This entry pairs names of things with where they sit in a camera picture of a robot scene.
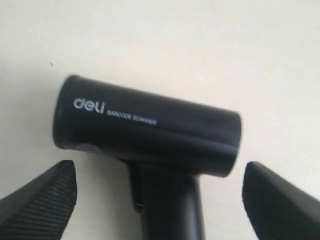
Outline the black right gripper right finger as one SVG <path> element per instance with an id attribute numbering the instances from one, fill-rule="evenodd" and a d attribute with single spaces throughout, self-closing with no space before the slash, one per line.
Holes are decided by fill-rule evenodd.
<path id="1" fill-rule="evenodd" d="M 242 202 L 260 240 L 318 240 L 320 202 L 260 162 L 245 167 Z"/>

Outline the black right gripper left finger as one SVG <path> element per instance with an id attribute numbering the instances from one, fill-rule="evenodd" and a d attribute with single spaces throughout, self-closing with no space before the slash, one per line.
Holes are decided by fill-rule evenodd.
<path id="1" fill-rule="evenodd" d="M 62 160 L 0 200 L 2 240 L 60 240 L 77 203 L 72 160 Z"/>

